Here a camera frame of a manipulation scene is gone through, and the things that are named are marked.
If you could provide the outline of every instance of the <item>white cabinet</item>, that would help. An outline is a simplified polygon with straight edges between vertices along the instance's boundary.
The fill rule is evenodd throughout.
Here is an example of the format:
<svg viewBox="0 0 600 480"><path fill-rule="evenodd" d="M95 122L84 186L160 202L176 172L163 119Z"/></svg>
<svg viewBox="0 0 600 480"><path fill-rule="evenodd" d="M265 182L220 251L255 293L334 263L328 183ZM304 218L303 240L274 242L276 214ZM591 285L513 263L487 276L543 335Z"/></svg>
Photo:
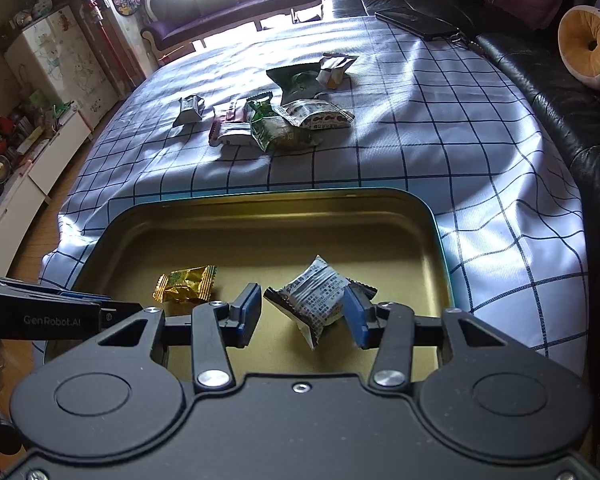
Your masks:
<svg viewBox="0 0 600 480"><path fill-rule="evenodd" d="M6 276L29 225L45 201L45 194L28 177L13 184L6 200L0 200L0 276Z"/></svg>
<svg viewBox="0 0 600 480"><path fill-rule="evenodd" d="M51 192L62 170L90 135L91 130L80 114L75 114L40 154L29 171L29 177L45 194Z"/></svg>
<svg viewBox="0 0 600 480"><path fill-rule="evenodd" d="M0 197L0 276L11 263L40 206L91 131L79 113L60 129L33 164L16 170Z"/></svg>

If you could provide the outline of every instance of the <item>metal tray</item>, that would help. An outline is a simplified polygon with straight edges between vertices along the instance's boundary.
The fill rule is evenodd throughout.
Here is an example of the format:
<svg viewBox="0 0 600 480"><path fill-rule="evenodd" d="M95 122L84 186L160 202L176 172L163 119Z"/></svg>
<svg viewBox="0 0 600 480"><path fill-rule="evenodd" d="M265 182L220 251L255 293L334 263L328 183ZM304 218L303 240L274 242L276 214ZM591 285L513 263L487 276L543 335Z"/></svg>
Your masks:
<svg viewBox="0 0 600 480"><path fill-rule="evenodd" d="M453 305L438 229L427 205L391 189L311 190L213 196L135 206L106 229L74 289L155 304L164 272L217 266L213 299L232 301L249 282L280 288L320 254L341 275L378 289L374 302L397 301L438 316ZM416 349L413 377L436 368L435 349ZM357 348L341 319L312 351L293 321L267 300L250 345L228 349L244 373L357 372L375 351ZM169 370L190 379L188 348L171 348Z"/></svg>

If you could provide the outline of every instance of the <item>black leather sofa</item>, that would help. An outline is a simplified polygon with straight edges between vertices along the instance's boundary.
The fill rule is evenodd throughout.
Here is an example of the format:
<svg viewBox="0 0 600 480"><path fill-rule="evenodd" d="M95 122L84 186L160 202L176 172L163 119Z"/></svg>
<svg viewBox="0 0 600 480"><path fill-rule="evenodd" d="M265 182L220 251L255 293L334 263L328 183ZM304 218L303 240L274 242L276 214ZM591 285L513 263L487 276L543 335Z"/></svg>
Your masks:
<svg viewBox="0 0 600 480"><path fill-rule="evenodd" d="M593 457L600 467L600 93L575 80L557 52L557 27L574 5L564 0L547 30L533 32L510 14L482 0L326 0L324 17L373 16L378 10L410 7L441 18L474 38L532 104L570 168L584 207L589 260L589 379L596 396Z"/></svg>

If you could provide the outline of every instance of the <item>checkered tablecloth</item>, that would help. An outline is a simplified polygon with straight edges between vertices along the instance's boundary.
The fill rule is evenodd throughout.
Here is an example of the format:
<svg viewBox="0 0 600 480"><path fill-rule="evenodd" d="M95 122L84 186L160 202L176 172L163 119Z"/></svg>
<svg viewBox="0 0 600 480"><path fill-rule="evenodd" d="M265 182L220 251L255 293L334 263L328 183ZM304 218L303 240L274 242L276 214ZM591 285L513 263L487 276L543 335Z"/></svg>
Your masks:
<svg viewBox="0 0 600 480"><path fill-rule="evenodd" d="M213 105L280 90L265 69L359 54L330 99L355 112L312 150L208 145ZM203 122L172 128L178 99ZM71 287L107 225L144 202L334 187L408 190L433 210L456 305L577 372L587 261L578 189L516 86L486 60L374 18L258 33L158 70L95 143L59 216L41 280Z"/></svg>

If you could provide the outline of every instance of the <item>metal screw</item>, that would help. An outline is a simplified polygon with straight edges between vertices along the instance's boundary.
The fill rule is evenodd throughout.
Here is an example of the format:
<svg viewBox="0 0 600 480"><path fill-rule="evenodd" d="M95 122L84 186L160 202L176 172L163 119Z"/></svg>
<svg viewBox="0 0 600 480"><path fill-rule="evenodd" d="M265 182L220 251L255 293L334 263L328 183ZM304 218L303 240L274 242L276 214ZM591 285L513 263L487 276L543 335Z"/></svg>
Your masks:
<svg viewBox="0 0 600 480"><path fill-rule="evenodd" d="M374 382L388 388L400 386L407 378L398 370L380 370L374 374Z"/></svg>
<svg viewBox="0 0 600 480"><path fill-rule="evenodd" d="M311 389L311 385L307 383L294 384L293 390L296 394L305 394Z"/></svg>
<svg viewBox="0 0 600 480"><path fill-rule="evenodd" d="M220 388L231 381L231 377L222 370L207 370L198 375L198 382L207 388Z"/></svg>
<svg viewBox="0 0 600 480"><path fill-rule="evenodd" d="M34 469L27 473L27 480L49 480L49 477L39 469Z"/></svg>

